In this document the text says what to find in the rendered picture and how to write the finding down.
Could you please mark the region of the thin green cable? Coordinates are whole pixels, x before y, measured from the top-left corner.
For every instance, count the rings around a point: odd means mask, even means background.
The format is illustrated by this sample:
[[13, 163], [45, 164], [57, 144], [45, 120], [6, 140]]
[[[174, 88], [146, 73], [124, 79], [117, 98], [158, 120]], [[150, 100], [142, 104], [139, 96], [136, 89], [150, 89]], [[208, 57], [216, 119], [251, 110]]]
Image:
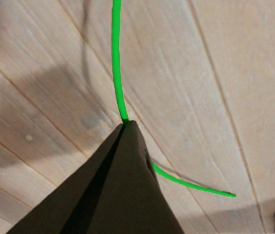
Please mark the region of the thin green cable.
[[[116, 100], [118, 104], [119, 113], [122, 119], [123, 124], [127, 125], [127, 123], [130, 121], [125, 102], [123, 97], [123, 90], [122, 90], [122, 82], [121, 82], [121, 70], [120, 70], [120, 17], [121, 17], [121, 4], [122, 0], [113, 0], [112, 1], [112, 16], [111, 16], [111, 58], [112, 58], [112, 72], [113, 72], [113, 82], [114, 82], [114, 89], [115, 89], [115, 95]], [[226, 192], [221, 192], [217, 190], [213, 190], [210, 188], [202, 187], [199, 185], [195, 185], [183, 180], [180, 180], [176, 177], [173, 177], [163, 170], [161, 170], [159, 167], [157, 167], [153, 162], [153, 167], [156, 173], [159, 175], [176, 182], [178, 184], [191, 187], [194, 189], [215, 193], [218, 195], [223, 195], [227, 197], [236, 198], [235, 194], [230, 194]]]

